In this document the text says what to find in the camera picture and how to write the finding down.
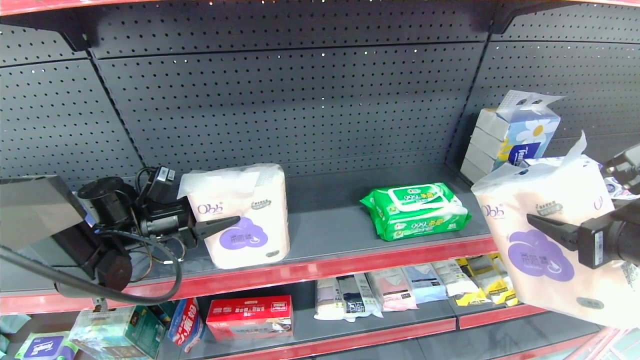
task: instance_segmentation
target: red box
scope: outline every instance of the red box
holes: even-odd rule
[[[291,296],[213,300],[207,326],[218,341],[293,336]]]

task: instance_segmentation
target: paper towel pack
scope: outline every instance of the paper towel pack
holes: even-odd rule
[[[559,166],[505,164],[471,190],[522,302],[600,325],[638,327],[636,266],[612,261],[592,270],[526,219],[543,214],[579,225],[614,209],[598,168],[579,161],[585,148],[583,133]]]
[[[240,222],[205,239],[223,269],[282,260],[289,252],[285,176],[277,164],[194,171],[180,180],[196,221],[240,216]]]

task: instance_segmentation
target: shelf bracket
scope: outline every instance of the shelf bracket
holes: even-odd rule
[[[84,37],[76,13],[71,9],[2,16],[0,24],[55,31],[62,36],[72,51],[89,49],[89,43]]]
[[[518,16],[564,8],[565,6],[577,4],[579,3],[575,1],[503,1],[498,5],[493,17],[494,20],[493,26],[491,27],[491,33],[503,35],[513,22],[513,19]]]

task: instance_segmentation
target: red shelf edge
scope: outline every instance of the red shelf edge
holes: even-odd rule
[[[587,340],[591,339],[594,334],[581,336],[579,338],[563,341],[561,343],[547,345],[545,347],[534,348],[531,350],[519,352],[517,354],[499,357],[495,360],[528,360],[536,357],[554,354],[556,352],[568,350],[570,348],[579,347]]]
[[[522,304],[518,306],[505,307],[503,309],[483,311],[482,313],[463,315],[459,317],[460,320],[458,324],[461,330],[469,329],[471,327],[521,318],[527,315],[540,314],[544,313],[545,311],[547,310],[527,304]]]
[[[394,249],[391,251],[355,254],[339,258],[307,261],[303,263],[276,264],[262,268],[252,268],[232,272],[222,272],[209,276],[183,279],[175,299],[199,297],[237,290],[247,290],[265,286],[290,284],[322,279],[358,272],[381,270],[396,266],[430,263],[433,261],[476,256],[495,252],[491,237],[469,238],[456,242],[429,243]],[[167,292],[173,284],[169,281],[129,286],[124,292],[155,297]],[[109,307],[128,306],[121,302],[109,301]],[[91,299],[65,298],[58,293],[35,293],[32,295],[11,295],[0,293],[0,315],[12,313],[36,314],[80,311],[93,309]]]
[[[0,16],[20,13],[42,12],[77,8],[81,6],[97,6],[109,4],[142,3],[153,0],[3,0],[0,3]],[[568,0],[596,3],[602,5],[640,6],[640,0]]]
[[[368,347],[385,343],[393,343],[421,336],[439,334],[456,330],[456,319],[443,319],[434,322],[418,323],[402,327],[394,327],[374,332],[365,332],[341,338],[313,341],[284,347],[258,350],[243,354],[216,357],[215,360],[290,360],[303,357],[318,356],[331,352],[340,352],[354,348]]]

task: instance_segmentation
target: perforated metal panel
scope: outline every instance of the perforated metal panel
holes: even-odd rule
[[[261,161],[397,165],[446,149],[481,44],[399,45],[99,61],[136,147],[178,171]],[[443,162],[444,152],[420,162]]]
[[[507,1],[502,9],[527,4]],[[503,35],[492,40],[545,40],[640,43],[640,8],[575,4],[516,17]]]
[[[161,1],[79,9],[98,58],[482,42],[495,2]]]
[[[89,60],[0,69],[2,175],[70,182],[142,165]]]
[[[490,42],[461,119],[461,147],[480,110],[511,89],[566,95],[551,105],[562,118],[554,138],[640,132],[640,45]],[[460,163],[464,154],[453,154]]]
[[[54,31],[20,26],[0,25],[0,49],[0,67],[87,57],[85,51],[71,51]]]

